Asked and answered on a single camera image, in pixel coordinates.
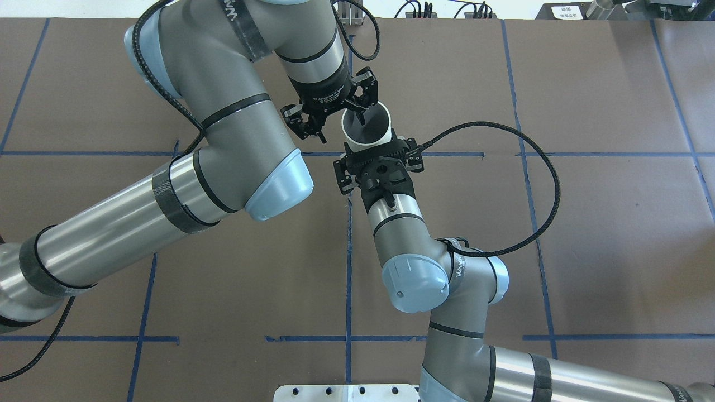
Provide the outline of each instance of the metal base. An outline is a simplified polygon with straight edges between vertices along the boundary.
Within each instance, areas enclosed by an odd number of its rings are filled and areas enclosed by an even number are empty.
[[[410,384],[363,384],[282,386],[273,402],[417,402],[417,386]]]

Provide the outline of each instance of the white label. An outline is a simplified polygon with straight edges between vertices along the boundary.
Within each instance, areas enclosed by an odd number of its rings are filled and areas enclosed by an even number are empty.
[[[553,6],[551,12],[556,19],[583,19],[578,6]]]

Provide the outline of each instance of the robotic arm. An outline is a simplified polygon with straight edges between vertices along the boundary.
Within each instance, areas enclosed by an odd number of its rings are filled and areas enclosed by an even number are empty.
[[[393,305],[432,311],[423,401],[715,402],[710,385],[685,389],[483,344],[506,267],[429,235],[409,175],[424,168],[420,150],[392,130],[370,69],[350,76],[328,0],[181,0],[146,21],[139,44],[208,145],[22,244],[0,245],[0,333],[50,316],[63,299],[234,212],[267,220],[303,201],[312,180],[281,117],[299,138],[324,142],[325,118],[346,109],[337,183],[344,194],[360,188]],[[271,52],[300,98],[282,116],[252,66]]]

